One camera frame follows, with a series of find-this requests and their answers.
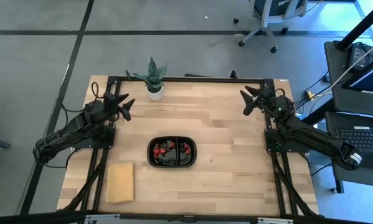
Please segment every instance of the desk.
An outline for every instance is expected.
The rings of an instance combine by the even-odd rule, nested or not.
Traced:
[[[339,125],[345,125],[354,123],[357,126],[373,126],[373,118],[365,118],[363,121],[358,116],[345,115],[340,113],[326,113],[326,123],[328,133],[332,136],[337,135],[336,128]],[[333,163],[333,174],[336,180],[346,180],[350,182],[373,185],[373,169],[360,167],[357,170],[344,170],[340,166]],[[342,188],[337,189],[339,193],[342,193]]]
[[[330,79],[331,82],[334,83],[346,70],[344,66],[347,63],[348,52],[337,50],[334,42],[326,42],[325,54]],[[315,124],[325,118],[325,112],[327,111],[344,111],[373,115],[373,94],[341,88],[341,82],[351,78],[352,75],[353,73],[348,72],[343,79],[340,80],[340,83],[333,87],[333,98],[312,112],[312,114],[307,116],[303,121],[307,124]]]
[[[93,75],[99,92],[107,76]],[[274,80],[291,97],[287,80]],[[259,110],[244,116],[239,90],[243,83],[165,82],[165,96],[151,101],[143,82],[122,81],[120,93],[136,101],[132,119],[115,122],[116,138],[108,164],[134,163],[134,201],[107,203],[106,176],[99,202],[100,212],[138,214],[196,214],[279,216],[274,173],[265,152],[265,118]],[[85,102],[94,100],[88,88]],[[158,169],[147,162],[148,142],[157,136],[189,136],[198,150],[196,162],[187,168]],[[72,156],[57,208],[68,205],[85,183],[91,149]],[[310,170],[299,154],[288,154],[293,184],[302,199],[318,213]],[[91,208],[94,188],[90,192]],[[288,194],[283,188],[286,209]]]

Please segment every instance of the wooden table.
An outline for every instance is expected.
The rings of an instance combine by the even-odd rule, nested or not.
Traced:
[[[93,75],[99,92],[107,76]],[[287,80],[274,80],[292,97]],[[244,116],[239,90],[243,83],[166,82],[165,96],[148,99],[143,82],[123,81],[121,94],[135,98],[132,120],[115,122],[116,138],[108,164],[134,163],[134,201],[107,203],[106,176],[99,210],[116,213],[279,216],[274,172],[265,151],[265,118],[259,110]],[[259,88],[258,84],[250,85]],[[88,88],[85,102],[94,100]],[[157,136],[189,136],[197,144],[195,164],[187,168],[158,169],[147,162],[148,142]],[[58,208],[68,205],[85,183],[91,149],[82,149],[69,161]],[[288,153],[293,185],[318,213],[310,170],[297,153]],[[90,193],[91,208],[94,188]],[[287,190],[283,187],[287,211]]]

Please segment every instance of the white cable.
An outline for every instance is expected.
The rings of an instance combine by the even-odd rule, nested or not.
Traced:
[[[319,5],[319,3],[323,2],[323,0],[321,0],[320,2],[316,3],[316,5],[314,5],[311,9],[307,10],[305,13],[311,11],[313,8],[315,8],[317,5]]]
[[[366,52],[366,54],[362,55],[362,57],[360,57],[360,59],[358,59],[355,63],[353,63],[353,65],[351,65],[330,87],[328,88],[333,88],[337,82],[340,81],[340,79],[343,78],[343,76],[345,76],[349,71],[350,69],[353,68],[353,66],[355,66],[360,60],[362,60],[362,58],[366,57],[366,55],[368,55],[370,52],[372,52],[373,48],[371,48],[368,52]]]

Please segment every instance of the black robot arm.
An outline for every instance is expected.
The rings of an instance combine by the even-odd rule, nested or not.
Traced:
[[[106,138],[106,129],[103,126],[105,121],[122,114],[127,121],[131,120],[129,110],[134,99],[118,106],[129,95],[115,96],[104,93],[103,101],[94,100],[88,103],[81,113],[76,115],[61,130],[46,136],[36,142],[33,153],[37,163],[46,164],[53,159],[58,152],[71,147],[85,139]]]
[[[244,115],[249,115],[254,108],[269,115],[277,124],[274,144],[283,146],[287,141],[295,141],[310,149],[327,155],[331,160],[346,170],[355,170],[362,160],[361,153],[348,140],[328,136],[327,133],[313,128],[295,116],[292,101],[286,96],[276,96],[269,86],[258,90],[246,86],[248,95],[241,90],[246,103]]]

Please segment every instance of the succulent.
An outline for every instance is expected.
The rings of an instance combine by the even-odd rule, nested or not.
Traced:
[[[139,75],[137,73],[133,73],[136,78],[143,80],[149,90],[156,90],[159,91],[163,84],[163,77],[167,72],[167,64],[160,67],[159,69],[156,67],[156,63],[154,59],[151,57],[150,62],[148,65],[148,75]],[[131,78],[129,71],[126,70],[126,75],[128,78]]]

